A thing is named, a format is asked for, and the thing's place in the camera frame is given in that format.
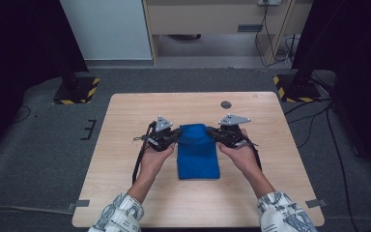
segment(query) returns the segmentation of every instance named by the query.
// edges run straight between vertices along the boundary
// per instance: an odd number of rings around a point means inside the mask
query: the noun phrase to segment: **patterned sleeve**
[[[261,197],[258,210],[263,232],[317,231],[302,207],[284,192],[275,191]]]
[[[106,206],[89,232],[139,232],[139,220],[144,211],[141,204],[126,193],[120,193],[113,203]]]

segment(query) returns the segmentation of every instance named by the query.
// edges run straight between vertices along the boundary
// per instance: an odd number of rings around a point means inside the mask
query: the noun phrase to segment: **white cabinet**
[[[141,0],[61,0],[85,60],[152,60]]]

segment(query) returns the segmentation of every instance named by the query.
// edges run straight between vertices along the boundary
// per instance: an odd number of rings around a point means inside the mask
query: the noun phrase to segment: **black strap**
[[[261,161],[260,161],[260,156],[258,155],[258,150],[255,148],[256,144],[253,143],[249,138],[248,136],[245,136],[245,134],[241,133],[241,136],[243,137],[243,139],[245,139],[248,144],[249,144],[249,147],[252,149],[252,151],[254,152],[254,155],[255,155],[255,159],[257,160],[257,164],[258,166],[260,167],[261,171],[262,171],[262,165],[261,165]]]
[[[156,126],[156,121],[153,121],[149,127],[147,128],[146,134],[141,136],[143,139],[143,145],[141,146],[140,153],[138,154],[137,161],[135,162],[134,170],[133,170],[133,175],[131,177],[132,179],[132,184],[134,184],[135,180],[137,179],[137,172],[138,168],[140,167],[141,160],[143,159],[144,152],[146,151],[146,146],[148,143],[147,137],[150,134],[150,129],[154,128]]]

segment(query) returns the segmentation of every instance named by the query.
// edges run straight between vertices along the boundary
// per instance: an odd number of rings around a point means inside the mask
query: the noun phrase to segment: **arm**
[[[255,192],[257,198],[274,192],[275,189],[265,177],[264,173],[259,168],[255,155],[249,146],[242,146],[239,148],[228,148],[222,143],[217,143],[219,150],[227,155],[234,164],[240,169],[244,177],[251,184],[252,189]]]
[[[268,232],[317,231],[306,212],[291,201],[284,192],[276,191],[259,168],[254,152],[249,146],[236,149],[218,143],[219,150],[227,155],[251,184],[258,198],[261,230]]]
[[[128,190],[128,195],[142,204],[156,179],[156,175],[173,151],[174,144],[162,152],[156,152],[153,148],[148,147],[141,160],[140,173],[134,185]]]
[[[147,148],[141,160],[140,173],[127,193],[119,194],[113,203],[106,206],[97,223],[89,232],[140,231],[139,220],[143,217],[143,207],[147,193],[165,160],[173,153],[174,144],[163,152]]]

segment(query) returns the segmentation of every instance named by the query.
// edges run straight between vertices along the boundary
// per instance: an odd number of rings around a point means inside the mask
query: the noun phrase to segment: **folded blue towel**
[[[204,124],[180,126],[177,166],[181,180],[219,179],[215,142],[205,129]]]

